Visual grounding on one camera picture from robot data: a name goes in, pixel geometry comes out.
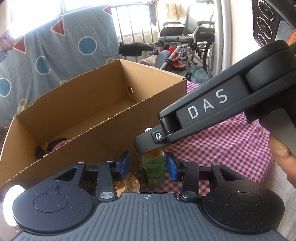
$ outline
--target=speaker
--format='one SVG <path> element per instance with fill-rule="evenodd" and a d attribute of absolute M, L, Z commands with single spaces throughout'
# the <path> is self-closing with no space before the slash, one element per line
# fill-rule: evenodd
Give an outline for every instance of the speaker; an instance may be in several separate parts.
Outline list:
<path fill-rule="evenodd" d="M 287 41 L 296 28 L 293 0 L 252 0 L 254 38 L 260 46 Z"/>

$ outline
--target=white curtain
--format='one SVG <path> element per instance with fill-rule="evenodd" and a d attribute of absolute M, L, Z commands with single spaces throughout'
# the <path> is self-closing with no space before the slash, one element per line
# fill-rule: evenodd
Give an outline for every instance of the white curtain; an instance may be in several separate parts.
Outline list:
<path fill-rule="evenodd" d="M 14 39 L 10 35 L 12 22 L 11 0 L 4 0 L 0 4 L 0 52 L 13 49 Z"/>

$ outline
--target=crosshair marking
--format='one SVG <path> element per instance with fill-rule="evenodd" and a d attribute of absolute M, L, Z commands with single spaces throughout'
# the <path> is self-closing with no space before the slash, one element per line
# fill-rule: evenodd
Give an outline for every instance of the crosshair marking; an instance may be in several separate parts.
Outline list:
<path fill-rule="evenodd" d="M 152 196 L 150 196 L 149 194 L 147 194 L 147 195 L 144 196 L 144 198 L 150 199 L 150 198 L 152 198 Z"/>

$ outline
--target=bed sheet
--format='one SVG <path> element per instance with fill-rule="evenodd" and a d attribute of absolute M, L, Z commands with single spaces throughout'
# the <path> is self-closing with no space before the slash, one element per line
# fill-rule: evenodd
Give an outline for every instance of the bed sheet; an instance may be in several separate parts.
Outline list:
<path fill-rule="evenodd" d="M 118 58 L 108 5 L 58 16 L 16 39 L 0 62 L 0 130 L 41 95 Z"/>

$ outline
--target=blue circle pattern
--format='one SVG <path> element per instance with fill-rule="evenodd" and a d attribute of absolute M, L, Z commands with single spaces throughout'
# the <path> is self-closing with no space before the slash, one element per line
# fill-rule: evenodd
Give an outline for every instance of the blue circle pattern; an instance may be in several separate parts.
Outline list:
<path fill-rule="evenodd" d="M 49 65 L 46 61 L 46 58 L 43 56 L 40 56 L 39 59 L 36 62 L 36 68 L 41 74 L 48 74 L 49 73 Z"/>
<path fill-rule="evenodd" d="M 80 41 L 78 48 L 82 53 L 90 55 L 96 50 L 96 42 L 92 38 L 86 37 Z"/>
<path fill-rule="evenodd" d="M 10 92 L 10 84 L 6 79 L 0 79 L 0 95 L 6 96 Z"/>

